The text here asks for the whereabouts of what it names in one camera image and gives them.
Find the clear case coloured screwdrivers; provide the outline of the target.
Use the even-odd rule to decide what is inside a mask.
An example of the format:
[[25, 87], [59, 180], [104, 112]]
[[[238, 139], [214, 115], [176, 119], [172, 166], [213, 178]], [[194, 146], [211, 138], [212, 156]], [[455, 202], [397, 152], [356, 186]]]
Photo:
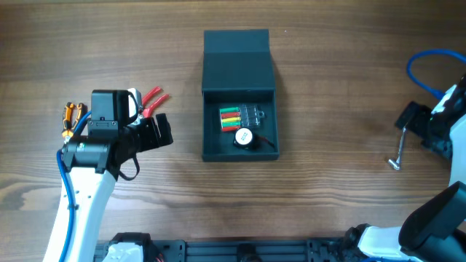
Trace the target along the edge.
[[257, 128], [265, 117], [265, 113], [256, 105], [220, 108], [218, 112], [222, 132], [232, 132], [242, 127]]

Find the red handled snips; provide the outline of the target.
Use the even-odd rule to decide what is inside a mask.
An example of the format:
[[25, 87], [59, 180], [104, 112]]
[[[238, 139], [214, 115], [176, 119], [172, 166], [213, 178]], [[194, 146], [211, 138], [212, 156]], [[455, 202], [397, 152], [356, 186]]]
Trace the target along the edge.
[[156, 100], [153, 100], [154, 97], [158, 95], [161, 91], [162, 89], [159, 86], [156, 86], [142, 97], [141, 113], [144, 118], [152, 116], [154, 111], [170, 98], [169, 94], [164, 94], [158, 97]]

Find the silver metal wrench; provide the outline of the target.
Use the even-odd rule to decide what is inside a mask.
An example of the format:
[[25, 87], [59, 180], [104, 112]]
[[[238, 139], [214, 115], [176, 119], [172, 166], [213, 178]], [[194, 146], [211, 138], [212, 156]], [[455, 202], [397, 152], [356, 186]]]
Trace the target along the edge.
[[403, 147], [406, 139], [407, 133], [407, 126], [411, 120], [408, 119], [404, 124], [403, 128], [401, 129], [400, 141], [398, 146], [398, 152], [395, 158], [389, 158], [387, 163], [393, 170], [400, 171], [401, 170], [401, 161], [402, 161], [402, 154], [403, 154]]

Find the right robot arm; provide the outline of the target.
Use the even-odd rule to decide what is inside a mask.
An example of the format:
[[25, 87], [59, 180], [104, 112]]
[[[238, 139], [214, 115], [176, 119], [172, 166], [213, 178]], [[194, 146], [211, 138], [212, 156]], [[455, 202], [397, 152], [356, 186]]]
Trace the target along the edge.
[[360, 224], [341, 241], [342, 260], [464, 261], [465, 79], [447, 90], [434, 108], [410, 102], [395, 126], [412, 132], [422, 145], [451, 162], [449, 185], [416, 209], [402, 226]]

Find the black round tape measure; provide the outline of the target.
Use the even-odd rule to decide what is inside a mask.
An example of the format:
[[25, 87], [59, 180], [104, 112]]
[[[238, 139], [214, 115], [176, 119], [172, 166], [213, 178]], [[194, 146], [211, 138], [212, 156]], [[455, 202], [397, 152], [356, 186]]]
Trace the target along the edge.
[[234, 134], [233, 145], [237, 148], [245, 150], [256, 150], [261, 146], [262, 143], [275, 148], [275, 144], [272, 141], [268, 140], [264, 136], [258, 135], [247, 127], [239, 128]]

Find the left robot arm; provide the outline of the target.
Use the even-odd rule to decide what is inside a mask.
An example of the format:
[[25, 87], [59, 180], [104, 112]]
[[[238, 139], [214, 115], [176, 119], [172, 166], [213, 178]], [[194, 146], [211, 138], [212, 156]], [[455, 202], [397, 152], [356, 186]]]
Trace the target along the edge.
[[173, 142], [166, 115], [154, 113], [169, 98], [155, 98], [159, 92], [94, 90], [90, 106], [66, 104], [64, 144], [56, 153], [62, 189], [45, 261], [92, 261], [115, 184], [131, 179], [121, 166]]

